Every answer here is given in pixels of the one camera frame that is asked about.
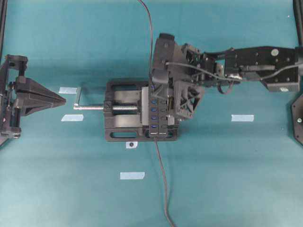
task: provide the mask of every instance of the black cable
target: black cable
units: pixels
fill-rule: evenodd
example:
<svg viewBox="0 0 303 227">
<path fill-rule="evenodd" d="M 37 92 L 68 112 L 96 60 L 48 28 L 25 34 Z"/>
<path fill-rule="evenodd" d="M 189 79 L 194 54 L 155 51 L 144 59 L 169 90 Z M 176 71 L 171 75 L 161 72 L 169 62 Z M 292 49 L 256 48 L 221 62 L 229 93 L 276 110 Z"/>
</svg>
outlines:
<svg viewBox="0 0 303 227">
<path fill-rule="evenodd" d="M 193 65 L 189 65 L 189 64 L 184 64 L 184 63 L 178 63 L 178 62 L 167 62 L 166 65 L 178 65 L 178 66 L 184 66 L 184 67 L 189 67 L 189 68 L 192 68 L 192 69 L 196 69 L 198 71 L 201 71 L 205 74 L 208 74 L 218 80 L 227 80 L 227 81 L 238 81 L 238 82 L 251 82 L 251 81 L 261 81 L 261 80 L 265 80 L 265 79 L 270 79 L 270 78 L 273 78 L 275 77 L 276 75 L 278 75 L 280 72 L 284 71 L 284 70 L 288 70 L 288 69 L 292 69 L 292 68 L 296 68 L 296 67 L 299 67 L 301 65 L 303 65 L 303 62 L 301 63 L 298 63 L 296 65 L 289 65 L 289 66 L 285 66 L 281 69 L 279 69 L 278 71 L 268 75 L 268 76 L 264 76 L 264 77 L 261 77 L 259 79 L 254 79 L 254 80 L 249 80 L 249 79 L 234 79 L 234 78 L 221 78 L 211 72 L 208 72 L 204 69 L 201 69 L 201 68 L 198 68 L 196 66 L 193 66 Z"/>
<path fill-rule="evenodd" d="M 150 36 L 151 36 L 151 44 L 150 44 L 150 56 L 149 56 L 149 78 L 152 82 L 152 46 L 153 46 L 153 34 L 152 34 L 152 20 L 151 20 L 151 14 L 150 11 L 148 10 L 146 4 L 142 0 L 138 0 L 138 2 L 141 3 L 141 5 L 145 8 L 147 15 L 148 15 L 148 20 L 149 20 L 149 28 L 150 28 Z"/>
<path fill-rule="evenodd" d="M 219 76 L 217 76 L 217 75 L 215 75 L 215 74 L 213 74 L 213 73 L 211 73 L 211 72 L 209 72 L 207 70 L 204 70 L 204 69 L 201 69 L 201 68 L 198 68 L 196 66 L 189 65 L 189 64 L 178 63 L 178 62 L 167 62 L 165 64 L 166 65 L 178 65 L 178 66 L 183 66 L 183 67 L 189 67 L 189 68 L 192 68 L 192 69 L 196 69 L 196 70 L 201 71 L 201 72 L 203 72 L 205 74 L 208 74 L 208 75 L 210 75 L 210 76 L 212 76 L 212 77 L 214 77 L 214 78 L 216 78 L 218 80 L 238 81 L 238 82 L 242 82 L 243 81 L 242 79 L 222 78 L 222 77 L 219 77 Z"/>
<path fill-rule="evenodd" d="M 222 90 L 221 84 L 217 84 L 217 88 L 218 88 L 218 91 L 219 91 L 222 95 L 228 95 L 229 93 L 232 92 L 232 87 L 233 87 L 233 85 L 234 85 L 234 81 L 230 82 L 227 91 L 223 91 L 223 90 Z"/>
<path fill-rule="evenodd" d="M 162 175 L 163 175 L 163 182 L 164 182 L 164 214 L 165 214 L 165 217 L 166 217 L 167 221 L 169 222 L 170 226 L 174 227 L 175 225 L 174 225 L 173 221 L 171 220 L 171 218 L 169 216 L 168 209 L 167 209 L 167 199 L 168 199 L 167 180 L 166 180 L 165 170 L 164 170 L 164 167 L 163 167 L 163 163 L 162 163 L 161 155 L 160 155 L 160 152 L 159 152 L 159 147 L 158 147 L 156 137 L 155 137 L 154 141 L 155 141 L 156 152 L 157 152 L 157 156 L 158 156 L 158 159 L 159 159 L 160 168 L 161 168 Z"/>
</svg>

